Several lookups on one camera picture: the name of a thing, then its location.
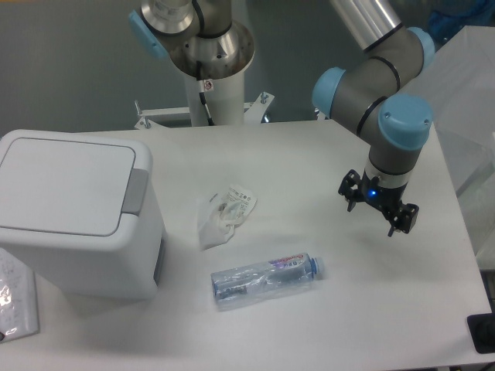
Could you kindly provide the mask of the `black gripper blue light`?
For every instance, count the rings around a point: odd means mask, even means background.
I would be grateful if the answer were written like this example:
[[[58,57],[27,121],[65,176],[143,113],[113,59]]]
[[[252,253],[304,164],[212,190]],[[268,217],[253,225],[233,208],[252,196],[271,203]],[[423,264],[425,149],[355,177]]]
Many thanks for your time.
[[[363,178],[351,169],[343,178],[338,193],[347,201],[347,211],[351,212],[357,203],[364,202],[387,216],[391,227],[387,232],[392,237],[394,232],[408,234],[414,227],[419,207],[412,203],[404,204],[401,197],[407,183],[400,187],[387,188],[378,184],[365,172]]]

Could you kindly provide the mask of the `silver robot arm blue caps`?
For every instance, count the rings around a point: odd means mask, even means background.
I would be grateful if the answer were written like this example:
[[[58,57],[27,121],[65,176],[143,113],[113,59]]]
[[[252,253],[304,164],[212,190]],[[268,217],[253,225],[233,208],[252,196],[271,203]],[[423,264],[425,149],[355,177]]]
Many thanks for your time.
[[[334,1],[333,7],[367,58],[354,70],[323,73],[312,104],[370,147],[364,171],[349,171],[339,194],[349,207],[366,203],[378,210],[392,233],[408,233],[418,206],[402,196],[433,113],[402,89],[433,61],[434,42],[422,29],[405,28],[387,1]],[[233,19],[231,2],[143,1],[128,22],[150,55],[170,59],[184,76],[193,125],[246,122],[244,71],[254,58],[254,40]]]

